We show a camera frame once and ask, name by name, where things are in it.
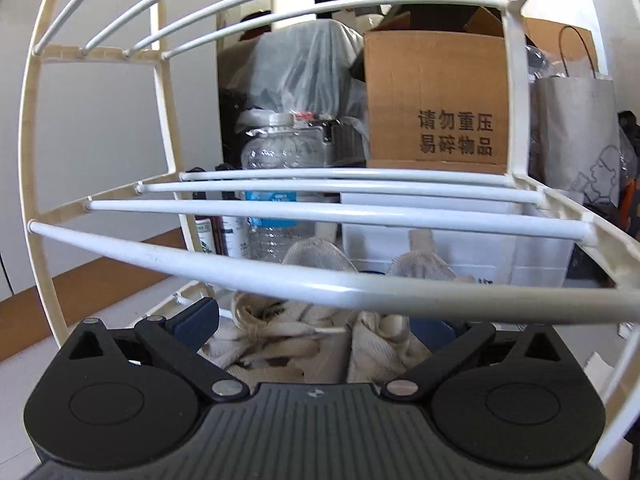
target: beige shoe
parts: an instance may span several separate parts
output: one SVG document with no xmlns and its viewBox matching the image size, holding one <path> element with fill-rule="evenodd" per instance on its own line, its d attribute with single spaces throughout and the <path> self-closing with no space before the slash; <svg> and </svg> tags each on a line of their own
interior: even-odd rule
<svg viewBox="0 0 640 480">
<path fill-rule="evenodd" d="M 331 243 L 295 243 L 283 265 L 357 272 Z M 223 322 L 200 353 L 255 388 L 257 383 L 340 383 L 351 352 L 356 313 L 236 292 L 233 322 Z"/>
<path fill-rule="evenodd" d="M 455 273 L 434 252 L 430 230 L 412 230 L 410 240 L 412 250 L 391 262 L 388 276 L 456 279 Z M 372 382 L 382 386 L 430 355 L 431 352 L 411 333 L 409 318 L 396 314 L 361 312 L 353 327 L 347 382 Z"/>
</svg>

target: metal screw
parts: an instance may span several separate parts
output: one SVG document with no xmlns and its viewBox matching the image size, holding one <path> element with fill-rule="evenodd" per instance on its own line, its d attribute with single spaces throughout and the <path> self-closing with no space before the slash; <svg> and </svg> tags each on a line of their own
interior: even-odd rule
<svg viewBox="0 0 640 480">
<path fill-rule="evenodd" d="M 413 381 L 396 379 L 386 386 L 386 390 L 396 397 L 408 397 L 418 391 L 418 385 Z"/>
<path fill-rule="evenodd" d="M 211 389 L 220 397 L 231 397 L 242 392 L 242 383 L 233 379 L 224 379 L 213 383 Z"/>
</svg>

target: bottle label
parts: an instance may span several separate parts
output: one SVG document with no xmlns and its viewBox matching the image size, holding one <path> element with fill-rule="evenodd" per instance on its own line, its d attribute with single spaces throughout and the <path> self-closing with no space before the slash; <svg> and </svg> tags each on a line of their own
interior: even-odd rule
<svg viewBox="0 0 640 480">
<path fill-rule="evenodd" d="M 267 202 L 295 202 L 295 191 L 245 191 L 247 200 L 260 200 Z M 249 218 L 252 227 L 293 227 L 297 224 L 295 220 L 281 220 L 275 218 Z"/>
<path fill-rule="evenodd" d="M 202 252 L 215 253 L 216 242 L 213 238 L 213 228 L 211 226 L 211 220 L 209 220 L 208 218 L 196 220 L 196 227 L 198 229 L 198 238 L 200 239 Z"/>
<path fill-rule="evenodd" d="M 245 218 L 223 216 L 220 232 L 224 239 L 227 256 L 232 258 L 249 257 L 249 240 Z"/>
</svg>

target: white label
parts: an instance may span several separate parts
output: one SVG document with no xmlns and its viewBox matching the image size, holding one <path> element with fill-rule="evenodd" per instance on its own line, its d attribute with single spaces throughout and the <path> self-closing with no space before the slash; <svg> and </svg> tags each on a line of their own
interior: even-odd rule
<svg viewBox="0 0 640 480">
<path fill-rule="evenodd" d="M 249 257 L 249 237 L 245 218 L 223 216 L 221 231 L 227 256 L 232 258 Z"/>
<path fill-rule="evenodd" d="M 198 238 L 200 239 L 200 246 L 203 253 L 215 253 L 216 242 L 213 238 L 213 228 L 211 227 L 211 220 L 208 218 L 201 218 L 196 220 L 196 226 L 198 228 Z"/>
</svg>

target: wooden baseboard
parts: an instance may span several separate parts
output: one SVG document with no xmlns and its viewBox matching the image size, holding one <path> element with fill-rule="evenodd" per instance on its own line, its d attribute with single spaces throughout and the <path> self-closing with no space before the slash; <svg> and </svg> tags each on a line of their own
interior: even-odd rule
<svg viewBox="0 0 640 480">
<path fill-rule="evenodd" d="M 145 242 L 184 248 L 180 229 Z M 78 322 L 166 278 L 166 274 L 98 258 L 53 278 L 67 324 Z M 35 287 L 0 301 L 0 361 L 50 336 Z"/>
</svg>

